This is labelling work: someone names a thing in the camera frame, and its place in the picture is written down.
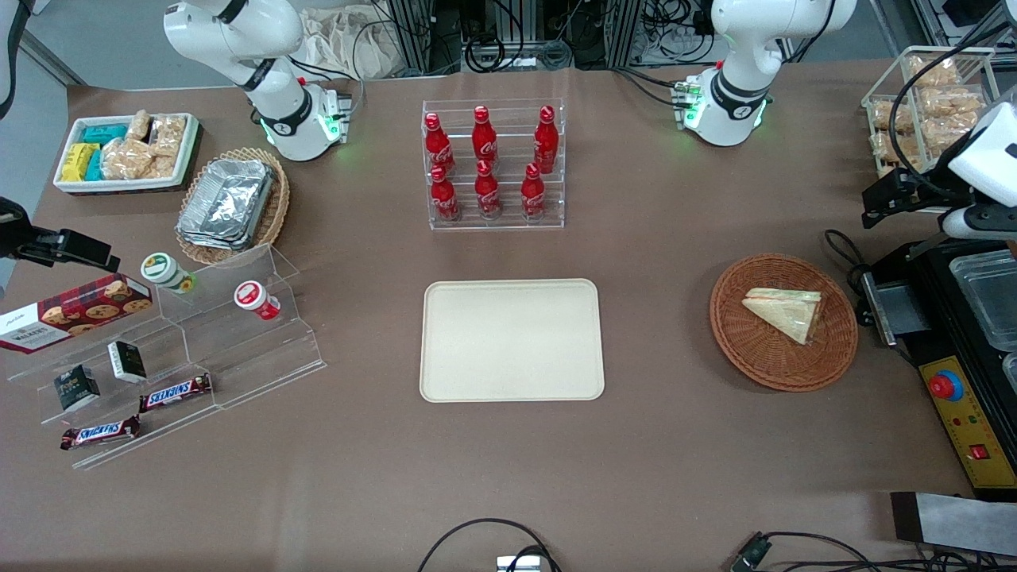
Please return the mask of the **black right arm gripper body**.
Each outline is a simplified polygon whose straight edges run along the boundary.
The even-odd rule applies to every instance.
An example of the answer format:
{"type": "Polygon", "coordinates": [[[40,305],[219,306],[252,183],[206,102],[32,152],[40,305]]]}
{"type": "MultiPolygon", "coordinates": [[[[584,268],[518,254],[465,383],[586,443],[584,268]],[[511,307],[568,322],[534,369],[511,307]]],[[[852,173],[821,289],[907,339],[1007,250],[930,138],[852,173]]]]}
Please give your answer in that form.
{"type": "Polygon", "coordinates": [[[21,258],[21,249],[35,241],[29,215],[19,203],[1,198],[1,258],[21,258]]]}

